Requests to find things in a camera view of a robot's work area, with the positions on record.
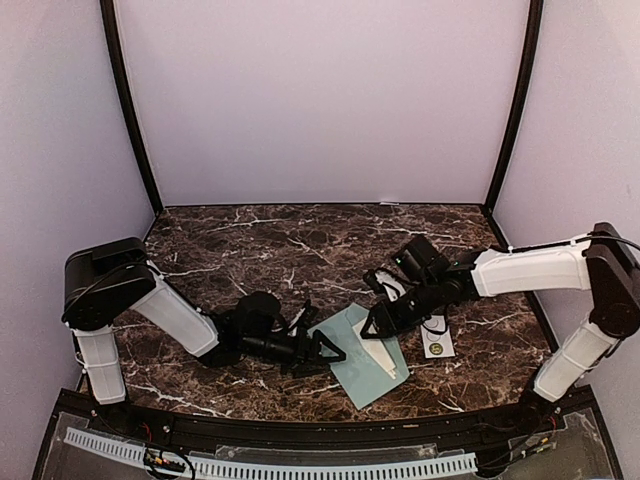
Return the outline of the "white letter sheet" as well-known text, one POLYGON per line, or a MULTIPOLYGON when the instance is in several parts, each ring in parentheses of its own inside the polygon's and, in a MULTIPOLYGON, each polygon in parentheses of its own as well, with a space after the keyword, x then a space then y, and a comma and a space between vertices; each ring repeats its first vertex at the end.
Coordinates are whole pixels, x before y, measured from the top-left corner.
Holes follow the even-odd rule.
POLYGON ((362 319, 353 326, 356 339, 362 349, 389 378, 400 382, 404 381, 407 377, 404 372, 406 362, 402 352, 396 349, 397 344, 387 344, 379 339, 364 339, 360 331, 365 326, 365 322, 366 320, 362 319))

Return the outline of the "light blue paper envelope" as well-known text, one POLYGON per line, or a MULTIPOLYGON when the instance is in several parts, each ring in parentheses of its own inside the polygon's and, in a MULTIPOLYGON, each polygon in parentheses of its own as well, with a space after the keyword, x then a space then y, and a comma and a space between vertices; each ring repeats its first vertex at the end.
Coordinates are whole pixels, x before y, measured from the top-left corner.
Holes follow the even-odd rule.
MULTIPOLYGON (((311 332, 322 331, 346 352, 346 360, 333 363, 331 370, 357 410, 368 406, 409 378, 407 364, 404 368, 404 372, 407 374, 406 379, 402 382, 392 380, 362 349, 356 339, 353 326, 362 319, 366 319, 368 313, 369 311, 364 307, 352 303, 349 307, 310 329, 311 332)), ((391 338, 383 341, 387 344, 397 344, 396 349, 401 351, 397 339, 391 338)))

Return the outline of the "white sticker seal sheet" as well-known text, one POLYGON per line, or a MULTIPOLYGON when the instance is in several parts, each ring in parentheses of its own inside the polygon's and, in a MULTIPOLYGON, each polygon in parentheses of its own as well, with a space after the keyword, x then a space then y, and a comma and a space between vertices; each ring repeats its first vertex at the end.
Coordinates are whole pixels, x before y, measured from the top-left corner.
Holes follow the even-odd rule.
POLYGON ((433 315, 419 329, 426 359, 452 358, 455 356, 451 329, 443 315, 433 315))

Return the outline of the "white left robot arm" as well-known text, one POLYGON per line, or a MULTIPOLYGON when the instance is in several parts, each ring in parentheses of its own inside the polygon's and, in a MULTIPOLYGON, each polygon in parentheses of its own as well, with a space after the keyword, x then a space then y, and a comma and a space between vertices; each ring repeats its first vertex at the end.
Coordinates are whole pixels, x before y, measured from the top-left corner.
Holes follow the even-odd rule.
POLYGON ((136 237, 71 254, 64 265, 64 293, 61 321, 75 339, 94 399, 103 405, 103 421, 120 436, 141 427, 140 412, 125 401, 113 329, 126 311, 146 318, 210 368, 254 357, 301 378, 347 358, 323 332, 308 329, 318 313, 311 303, 293 323, 286 322, 279 300, 263 291, 241 297, 221 314, 204 312, 165 279, 136 237))

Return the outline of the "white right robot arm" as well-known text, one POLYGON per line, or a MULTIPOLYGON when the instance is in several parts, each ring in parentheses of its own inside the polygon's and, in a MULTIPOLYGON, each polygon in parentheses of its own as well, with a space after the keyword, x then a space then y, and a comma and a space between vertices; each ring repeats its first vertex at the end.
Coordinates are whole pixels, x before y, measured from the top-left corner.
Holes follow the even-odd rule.
POLYGON ((392 260, 407 285, 370 309, 364 339, 395 337, 450 306, 506 294, 581 302, 581 321, 532 377, 531 396, 511 410, 510 424, 521 434, 534 432, 547 420, 548 404, 639 330, 639 246, 607 222, 565 240, 471 250, 456 259, 416 235, 392 260))

